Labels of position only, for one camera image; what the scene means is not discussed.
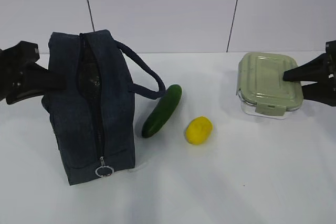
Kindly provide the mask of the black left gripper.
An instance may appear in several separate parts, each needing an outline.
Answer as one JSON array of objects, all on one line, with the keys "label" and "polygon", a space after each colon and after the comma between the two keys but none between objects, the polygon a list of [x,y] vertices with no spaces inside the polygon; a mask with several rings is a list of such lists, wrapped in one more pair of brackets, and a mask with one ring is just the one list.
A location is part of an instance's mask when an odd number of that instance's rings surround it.
[{"label": "black left gripper", "polygon": [[[45,69],[35,62],[40,58],[36,43],[20,41],[1,50],[1,101],[7,104],[44,95],[43,90],[64,90],[63,75]],[[28,89],[17,89],[23,83]]]}]

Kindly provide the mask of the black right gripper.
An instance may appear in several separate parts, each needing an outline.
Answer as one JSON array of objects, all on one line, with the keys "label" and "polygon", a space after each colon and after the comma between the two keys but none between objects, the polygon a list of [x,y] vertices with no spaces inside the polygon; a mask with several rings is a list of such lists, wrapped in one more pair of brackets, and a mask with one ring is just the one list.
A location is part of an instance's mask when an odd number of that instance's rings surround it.
[{"label": "black right gripper", "polygon": [[283,81],[316,82],[302,86],[303,98],[335,107],[335,40],[326,42],[325,53],[300,67],[285,71]]}]

